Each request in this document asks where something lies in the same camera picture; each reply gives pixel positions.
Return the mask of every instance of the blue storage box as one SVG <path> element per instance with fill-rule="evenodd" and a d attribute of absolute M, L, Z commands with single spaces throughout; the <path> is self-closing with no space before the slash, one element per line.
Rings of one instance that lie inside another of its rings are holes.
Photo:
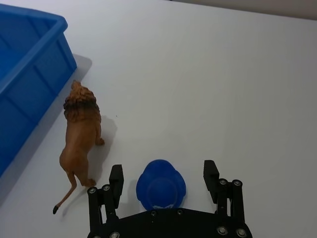
<path fill-rule="evenodd" d="M 66 28 L 61 16 L 0 4 L 0 176 L 76 69 Z"/>

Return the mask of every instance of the white table surface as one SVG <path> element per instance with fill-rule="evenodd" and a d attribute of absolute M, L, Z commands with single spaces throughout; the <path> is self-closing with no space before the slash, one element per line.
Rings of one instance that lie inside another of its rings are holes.
<path fill-rule="evenodd" d="M 82 83 L 113 142 L 90 158 L 99 187 L 123 166 L 119 217 L 143 210 L 136 180 L 160 158 L 186 181 L 184 207 L 212 212 L 212 159 L 243 181 L 255 238 L 316 236 L 317 22 L 163 0 L 0 2 L 63 15 L 72 51 L 92 60 Z M 70 188 L 58 162 L 65 128 L 60 111 L 0 208 L 1 238 L 87 237 L 83 188 L 52 214 Z"/>

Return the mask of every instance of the blue cap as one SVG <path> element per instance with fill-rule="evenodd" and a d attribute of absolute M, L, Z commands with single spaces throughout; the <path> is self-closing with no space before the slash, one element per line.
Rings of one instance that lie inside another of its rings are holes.
<path fill-rule="evenodd" d="M 150 162 L 137 183 L 137 198 L 146 210 L 179 207 L 186 194 L 180 173 L 166 160 Z"/>

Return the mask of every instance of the lion figurine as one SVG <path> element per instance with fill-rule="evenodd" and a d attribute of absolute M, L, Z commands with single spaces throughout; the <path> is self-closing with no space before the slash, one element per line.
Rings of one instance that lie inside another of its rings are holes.
<path fill-rule="evenodd" d="M 53 214 L 77 187 L 75 176 L 82 186 L 96 185 L 88 178 L 87 154 L 96 145 L 104 145 L 101 138 L 101 116 L 96 98 L 88 88 L 80 82 L 74 81 L 71 92 L 64 103 L 64 115 L 67 119 L 66 145 L 59 163 L 65 170 L 71 183 L 71 189 L 65 197 L 54 207 Z"/>

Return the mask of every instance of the screw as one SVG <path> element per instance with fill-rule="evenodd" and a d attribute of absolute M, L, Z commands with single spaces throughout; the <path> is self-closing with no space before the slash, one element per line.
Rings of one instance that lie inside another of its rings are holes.
<path fill-rule="evenodd" d="M 236 233 L 239 237 L 242 237 L 242 238 L 247 237 L 246 231 L 242 228 L 237 229 Z"/>
<path fill-rule="evenodd" d="M 240 180 L 235 180 L 235 181 L 233 181 L 233 184 L 236 186 L 241 186 L 242 182 Z"/>
<path fill-rule="evenodd" d="M 113 232 L 113 233 L 111 233 L 109 238 L 119 238 L 119 236 L 120 236 L 119 232 Z"/>
<path fill-rule="evenodd" d="M 94 187 L 92 187 L 92 188 L 89 189 L 89 193 L 92 194 L 92 193 L 95 193 L 95 192 L 96 192 L 96 189 L 95 189 Z"/>
<path fill-rule="evenodd" d="M 225 236 L 226 234 L 228 234 L 228 231 L 227 231 L 227 229 L 226 229 L 225 227 L 218 227 L 218 228 L 217 228 L 217 231 L 218 231 L 218 233 L 219 233 L 220 235 L 223 235 L 223 236 Z"/>
<path fill-rule="evenodd" d="M 227 184 L 227 180 L 222 178 L 222 179 L 219 180 L 219 183 L 222 184 L 222 185 L 225 185 L 225 184 Z"/>
<path fill-rule="evenodd" d="M 109 185 L 106 185 L 106 186 L 103 187 L 103 190 L 104 190 L 104 191 L 108 191 L 109 189 L 110 189 L 110 186 L 109 186 Z"/>

